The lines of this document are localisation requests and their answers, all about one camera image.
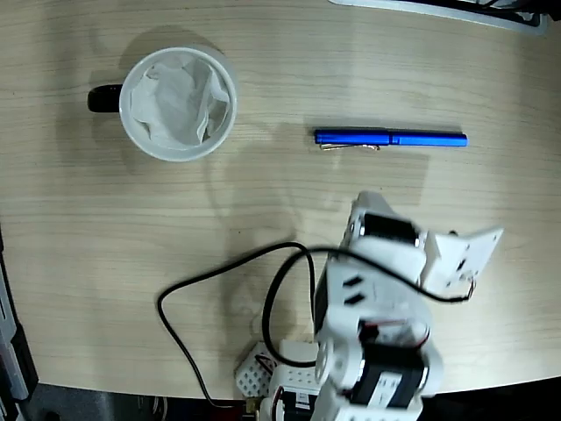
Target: wooden table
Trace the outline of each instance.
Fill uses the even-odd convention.
[[[42,382],[200,396],[156,294],[282,239],[337,244],[351,200],[379,191],[438,230],[502,224],[465,305],[431,305],[444,391],[561,375],[561,40],[326,0],[2,3],[0,223]],[[238,71],[231,136],[157,161],[88,91],[164,46],[202,43]],[[319,125],[461,128],[463,150],[321,152]],[[259,338],[285,253],[178,292],[167,313],[214,397]],[[273,334],[310,339],[307,282],[280,293]]]

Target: black cable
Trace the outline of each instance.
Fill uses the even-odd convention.
[[[293,254],[292,256],[288,257],[288,259],[285,260],[285,262],[282,264],[282,266],[280,267],[277,274],[274,276],[273,281],[271,282],[271,286],[269,287],[269,290],[266,294],[265,305],[263,307],[263,318],[261,319],[261,330],[263,331],[263,341],[265,342],[265,346],[267,348],[267,351],[277,361],[279,361],[283,364],[287,364],[289,366],[300,367],[300,368],[314,367],[316,362],[315,361],[293,361],[293,360],[289,360],[288,358],[283,357],[274,348],[273,341],[271,340],[271,332],[270,332],[270,326],[269,326],[270,321],[271,321],[271,312],[273,310],[274,298],[277,294],[277,291],[279,290],[279,287],[281,286],[282,281],[284,280],[284,278],[286,277],[288,271],[292,268],[292,266],[302,257],[310,256],[311,254],[314,254],[314,253],[327,253],[327,254],[330,255],[330,257],[331,257],[331,255],[343,255],[343,256],[346,256],[346,257],[350,257],[354,260],[358,260],[362,263],[365,263],[367,266],[370,266],[371,268],[375,268],[375,269],[379,270],[381,273],[383,273],[385,275],[393,277],[396,281],[404,283],[405,285],[407,285],[411,289],[415,290],[419,294],[421,294],[423,296],[426,296],[427,298],[430,298],[431,300],[438,301],[439,303],[462,303],[464,301],[469,300],[472,296],[473,284],[472,284],[472,287],[470,288],[470,292],[466,296],[454,296],[454,297],[437,296],[437,295],[432,294],[431,292],[421,288],[416,283],[413,283],[412,281],[408,280],[407,278],[395,273],[393,270],[385,268],[385,267],[381,266],[379,263],[376,263],[373,260],[367,259],[366,257],[361,256],[360,254],[356,254],[356,253],[354,253],[350,250],[346,250],[346,249],[343,249],[343,248],[336,248],[336,247],[329,247],[329,246],[319,246],[319,247],[309,248],[306,251],[297,252],[297,253]]]
[[[293,242],[293,241],[279,243],[279,244],[276,244],[276,245],[264,247],[264,248],[254,252],[254,253],[247,254],[245,257],[243,257],[239,260],[235,260],[235,261],[233,261],[229,264],[226,264],[226,265],[222,266],[221,268],[212,270],[212,271],[207,272],[207,273],[202,274],[202,275],[195,276],[193,278],[187,279],[187,280],[182,281],[182,282],[178,282],[178,283],[164,289],[161,292],[161,294],[158,296],[158,299],[157,299],[156,308],[157,308],[157,311],[158,311],[158,314],[160,316],[160,319],[161,319],[162,323],[166,327],[167,332],[174,339],[175,343],[181,349],[181,351],[183,352],[183,354],[187,358],[189,364],[193,368],[193,371],[195,372],[195,376],[197,378],[197,381],[199,382],[199,385],[201,386],[202,394],[207,399],[207,401],[212,406],[214,406],[216,408],[232,408],[232,407],[231,406],[218,405],[210,397],[209,391],[207,390],[206,385],[204,383],[204,379],[202,378],[201,371],[199,370],[199,367],[196,365],[196,362],[193,359],[193,356],[190,354],[188,349],[185,347],[185,345],[181,341],[179,335],[175,332],[174,328],[171,326],[171,324],[167,320],[166,314],[164,313],[164,309],[163,309],[163,301],[167,296],[169,296],[171,293],[173,293],[174,291],[176,291],[178,289],[181,289],[181,288],[187,287],[189,285],[193,285],[194,283],[205,281],[209,278],[224,274],[224,273],[226,273],[226,272],[228,272],[232,269],[239,268],[240,266],[242,266],[242,265],[244,265],[244,264],[246,264],[246,263],[248,263],[252,260],[255,260],[255,259],[257,259],[257,258],[259,258],[259,257],[261,257],[265,254],[274,252],[276,250],[281,250],[283,248],[298,248],[300,251],[293,254],[292,256],[288,257],[288,259],[285,260],[285,262],[282,264],[282,266],[279,268],[276,275],[274,276],[273,281],[271,282],[269,290],[267,291],[267,294],[266,294],[265,304],[264,304],[264,307],[263,307],[263,318],[261,319],[261,328],[262,328],[262,331],[263,331],[263,341],[265,342],[266,348],[269,351],[269,353],[277,361],[282,362],[284,364],[287,364],[289,366],[293,366],[293,367],[314,367],[316,362],[315,361],[293,361],[293,360],[290,360],[288,358],[283,357],[274,348],[273,341],[271,339],[270,322],[271,322],[271,312],[273,310],[274,298],[276,297],[276,294],[279,290],[279,287],[281,286],[281,283],[284,280],[284,278],[286,277],[288,271],[302,257],[306,257],[306,259],[308,260],[308,266],[309,266],[309,290],[310,290],[310,306],[311,306],[311,310],[312,310],[312,318],[313,318],[313,313],[314,313],[313,297],[314,297],[314,291],[315,291],[315,286],[316,286],[316,274],[315,274],[315,269],[314,269],[314,261],[312,260],[312,257],[311,257],[311,255],[313,253],[327,253],[330,256],[343,255],[343,256],[346,256],[346,257],[350,257],[354,260],[361,261],[362,263],[365,263],[367,266],[370,266],[371,268],[378,269],[383,274],[392,276],[396,281],[404,283],[405,285],[407,285],[411,289],[415,290],[419,294],[421,294],[423,296],[426,296],[426,297],[428,297],[432,300],[438,301],[439,303],[461,303],[461,302],[469,300],[470,297],[471,297],[471,293],[472,293],[472,289],[470,289],[470,293],[467,296],[457,296],[457,297],[450,297],[450,298],[437,296],[435,294],[430,293],[429,291],[424,290],[423,288],[419,287],[418,285],[416,285],[412,281],[408,280],[407,278],[405,278],[405,277],[403,277],[399,274],[396,274],[394,271],[392,271],[388,268],[385,268],[385,267],[381,266],[379,263],[376,263],[373,260],[367,259],[366,257],[361,256],[360,254],[356,254],[356,253],[351,252],[351,251],[346,250],[346,249],[330,247],[330,246],[319,246],[319,247],[313,247],[313,248],[308,249],[305,246],[303,246],[302,244],[296,243],[296,242]]]
[[[207,387],[204,383],[204,379],[202,378],[201,371],[199,370],[199,367],[196,365],[196,362],[193,359],[193,356],[188,351],[188,349],[185,347],[185,344],[183,344],[179,335],[175,332],[174,328],[169,323],[169,320],[167,320],[166,314],[164,312],[164,307],[163,307],[164,299],[178,289],[185,288],[189,285],[193,285],[194,283],[205,281],[209,278],[213,278],[215,276],[224,274],[224,273],[226,273],[226,272],[228,272],[232,269],[239,268],[240,266],[242,266],[242,265],[244,265],[244,264],[246,264],[246,263],[248,263],[252,260],[258,259],[259,257],[261,257],[265,254],[269,254],[271,252],[281,250],[283,248],[298,248],[301,251],[301,253],[303,253],[304,255],[307,254],[306,247],[303,246],[302,244],[296,243],[294,241],[287,241],[287,242],[284,242],[284,243],[279,243],[279,244],[275,244],[275,245],[272,245],[272,246],[267,246],[267,247],[261,248],[260,250],[258,250],[256,252],[247,254],[245,257],[242,257],[239,260],[235,260],[232,263],[228,263],[228,264],[222,266],[221,268],[211,270],[211,271],[209,271],[205,274],[195,276],[195,277],[187,279],[185,281],[177,282],[176,284],[164,289],[160,293],[160,295],[158,296],[158,298],[156,300],[156,309],[158,311],[158,315],[160,316],[160,319],[161,319],[162,323],[164,324],[167,332],[174,339],[175,343],[181,349],[181,351],[183,352],[183,354],[185,355],[185,357],[189,361],[189,364],[193,368],[193,371],[195,372],[196,379],[199,382],[199,385],[201,386],[202,394],[207,399],[207,401],[212,406],[214,406],[216,408],[232,408],[232,407],[231,406],[219,405],[219,404],[214,402],[212,397],[210,397],[209,391],[207,390]],[[314,291],[315,291],[315,287],[316,287],[316,273],[315,273],[315,269],[314,269],[314,261],[312,260],[311,255],[308,254],[307,259],[308,259],[308,267],[309,267],[309,293],[310,293],[310,297],[311,297],[310,303],[311,303],[312,315],[313,315],[313,312],[314,312],[314,310],[313,310],[314,309],[313,296],[314,296]]]

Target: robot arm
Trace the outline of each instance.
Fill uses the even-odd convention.
[[[462,284],[471,294],[501,234],[501,228],[466,237],[424,232],[394,213],[381,195],[363,192],[352,206],[341,247],[434,294]],[[319,350],[286,341],[281,353],[292,351],[301,360],[305,352],[312,359],[317,352],[315,381],[295,382],[296,370],[309,379],[313,368],[279,365],[260,417],[417,420],[421,397],[438,392],[444,372],[422,296],[382,271],[339,255],[325,264],[314,309]],[[295,352],[295,346],[301,349]]]

